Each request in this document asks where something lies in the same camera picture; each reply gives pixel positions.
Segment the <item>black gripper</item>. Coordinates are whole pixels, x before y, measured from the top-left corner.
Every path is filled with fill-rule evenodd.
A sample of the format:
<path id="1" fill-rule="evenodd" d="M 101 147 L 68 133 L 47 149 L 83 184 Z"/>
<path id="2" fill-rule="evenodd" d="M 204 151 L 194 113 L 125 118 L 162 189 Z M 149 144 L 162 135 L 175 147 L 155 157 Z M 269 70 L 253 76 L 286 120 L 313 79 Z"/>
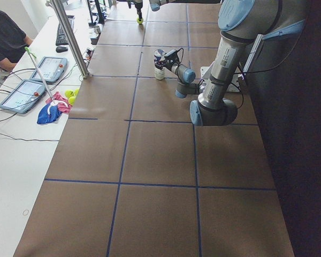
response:
<path id="1" fill-rule="evenodd" d="M 142 11 L 139 8 L 143 7 L 143 0 L 134 0 L 134 5 L 137 8 L 137 19 L 142 20 Z"/>
<path id="2" fill-rule="evenodd" d="M 164 59 L 163 61 L 156 61 L 155 68 L 162 70 L 163 68 L 168 69 L 171 72 L 175 72 L 180 65 L 178 59 Z"/>

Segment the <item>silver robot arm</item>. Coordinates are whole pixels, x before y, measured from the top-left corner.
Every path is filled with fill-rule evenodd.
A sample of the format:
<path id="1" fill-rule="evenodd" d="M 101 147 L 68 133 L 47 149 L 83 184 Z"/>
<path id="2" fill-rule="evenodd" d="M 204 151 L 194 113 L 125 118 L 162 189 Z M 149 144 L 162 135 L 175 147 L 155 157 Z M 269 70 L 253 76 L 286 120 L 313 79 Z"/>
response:
<path id="1" fill-rule="evenodd" d="M 223 1 L 218 15 L 220 44 L 204 87 L 193 82 L 195 72 L 181 63 L 176 50 L 156 50 L 155 67 L 177 75 L 177 97 L 198 95 L 190 103 L 194 125 L 228 125 L 236 119 L 238 109 L 224 95 L 246 46 L 259 34 L 269 39 L 300 33 L 307 12 L 308 1 Z"/>

